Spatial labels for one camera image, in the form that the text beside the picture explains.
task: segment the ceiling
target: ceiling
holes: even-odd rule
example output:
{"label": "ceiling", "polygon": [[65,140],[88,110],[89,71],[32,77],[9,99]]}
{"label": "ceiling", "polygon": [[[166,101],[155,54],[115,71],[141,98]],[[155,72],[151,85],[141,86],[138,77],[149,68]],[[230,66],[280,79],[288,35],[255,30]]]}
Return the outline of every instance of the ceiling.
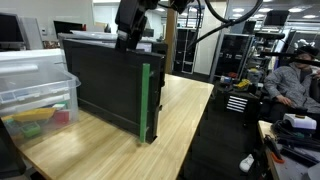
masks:
{"label": "ceiling", "polygon": [[[244,14],[253,8],[256,0],[229,0],[227,10],[227,17],[231,18],[234,14]],[[245,11],[242,13],[235,13],[232,10],[235,8],[242,8]],[[320,22],[320,1],[319,0],[273,0],[271,2],[264,2],[261,8],[270,8],[273,10],[289,10],[291,8],[305,9],[302,12],[290,13],[290,21],[309,21]],[[256,14],[266,15],[266,12],[257,12]],[[316,18],[306,19],[306,15],[315,15]]]}

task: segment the white wall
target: white wall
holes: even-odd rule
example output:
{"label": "white wall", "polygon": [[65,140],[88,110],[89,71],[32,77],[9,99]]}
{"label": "white wall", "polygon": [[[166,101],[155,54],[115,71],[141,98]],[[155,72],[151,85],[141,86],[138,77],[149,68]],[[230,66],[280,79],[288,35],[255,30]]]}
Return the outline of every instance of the white wall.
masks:
{"label": "white wall", "polygon": [[[212,2],[211,5],[213,9],[217,11],[217,13],[220,16],[224,17],[225,11],[227,8],[226,2]],[[200,36],[219,27],[220,25],[221,25],[221,22],[218,21],[216,18],[214,18],[210,13],[210,11],[208,10],[208,8],[206,7],[204,11],[203,25],[200,30]],[[210,74],[213,56],[216,49],[216,44],[218,42],[218,37],[219,37],[219,32],[212,34],[211,36],[202,40],[198,44],[198,51],[197,51],[194,72],[205,74],[205,75]]]}
{"label": "white wall", "polygon": [[[115,19],[118,12],[118,5],[94,5],[94,21],[101,23],[108,23],[111,26],[111,33],[117,32],[118,26],[115,23]],[[153,13],[152,11],[146,12],[151,29],[154,29],[154,38],[159,38],[162,33],[163,26],[161,23],[161,16]]]}
{"label": "white wall", "polygon": [[39,28],[47,30],[43,40],[56,40],[53,20],[75,22],[93,29],[92,0],[0,0],[0,12],[37,18]]}

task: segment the tabletop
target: tabletop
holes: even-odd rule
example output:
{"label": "tabletop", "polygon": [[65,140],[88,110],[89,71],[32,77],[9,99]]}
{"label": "tabletop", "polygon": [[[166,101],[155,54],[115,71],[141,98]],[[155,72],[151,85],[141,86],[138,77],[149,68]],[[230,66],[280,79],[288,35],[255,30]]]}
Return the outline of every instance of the tabletop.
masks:
{"label": "tabletop", "polygon": [[[270,135],[272,138],[274,138],[274,134],[271,130],[271,123],[264,122],[264,121],[259,121],[258,126],[259,126],[259,132],[260,136],[263,139],[265,135]],[[320,153],[310,151],[310,150],[305,150],[302,148],[295,148],[296,151],[299,151],[301,153],[306,153],[309,154],[318,160],[320,160]],[[285,163],[284,164],[279,164],[273,161],[270,151],[267,150],[267,159],[268,163],[270,166],[270,170],[273,176],[273,179],[291,179],[291,180],[302,180],[306,178],[306,173],[308,168],[297,163],[296,161],[291,160],[290,158],[286,156],[282,156],[284,159]]]}
{"label": "tabletop", "polygon": [[47,179],[176,179],[212,90],[166,75],[152,144],[80,110],[78,122],[18,148]]}

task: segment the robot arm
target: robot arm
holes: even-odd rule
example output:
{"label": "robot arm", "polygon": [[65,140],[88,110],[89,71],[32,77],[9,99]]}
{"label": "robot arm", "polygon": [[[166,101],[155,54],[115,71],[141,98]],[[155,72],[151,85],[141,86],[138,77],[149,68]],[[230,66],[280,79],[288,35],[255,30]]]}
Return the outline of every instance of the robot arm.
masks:
{"label": "robot arm", "polygon": [[[149,9],[156,9],[158,2],[159,0],[121,0],[116,17],[117,49],[136,49],[147,23],[145,13]],[[182,13],[190,2],[193,0],[170,0],[170,7]]]}

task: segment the person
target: person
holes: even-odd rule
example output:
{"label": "person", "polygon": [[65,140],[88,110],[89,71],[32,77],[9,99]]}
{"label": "person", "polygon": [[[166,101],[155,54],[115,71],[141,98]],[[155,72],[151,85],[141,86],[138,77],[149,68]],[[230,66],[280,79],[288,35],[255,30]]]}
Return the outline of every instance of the person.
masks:
{"label": "person", "polygon": [[[318,53],[319,49],[303,46],[297,49],[296,58],[313,61]],[[308,64],[293,62],[266,77],[264,87],[270,98],[278,102],[271,108],[270,121],[282,120],[285,113],[293,113],[297,108],[306,109],[308,114],[313,114],[311,118],[320,120],[320,104],[309,95],[312,78],[320,78],[320,71],[313,69]]]}

